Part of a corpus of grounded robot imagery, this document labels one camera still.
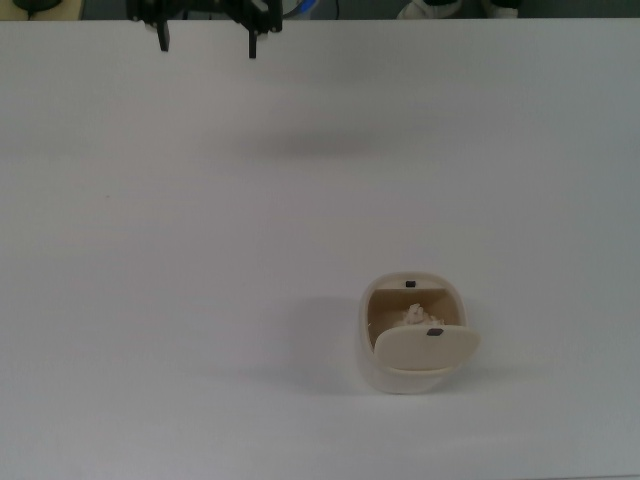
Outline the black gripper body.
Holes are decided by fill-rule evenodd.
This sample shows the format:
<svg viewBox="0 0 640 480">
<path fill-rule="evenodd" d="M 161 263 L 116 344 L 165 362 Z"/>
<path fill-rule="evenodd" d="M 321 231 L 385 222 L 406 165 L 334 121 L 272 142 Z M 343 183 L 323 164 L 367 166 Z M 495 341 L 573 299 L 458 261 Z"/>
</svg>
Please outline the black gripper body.
<svg viewBox="0 0 640 480">
<path fill-rule="evenodd" d="M 236 0 L 171 0 L 169 9 L 176 12 L 242 13 L 244 2 Z"/>
</svg>

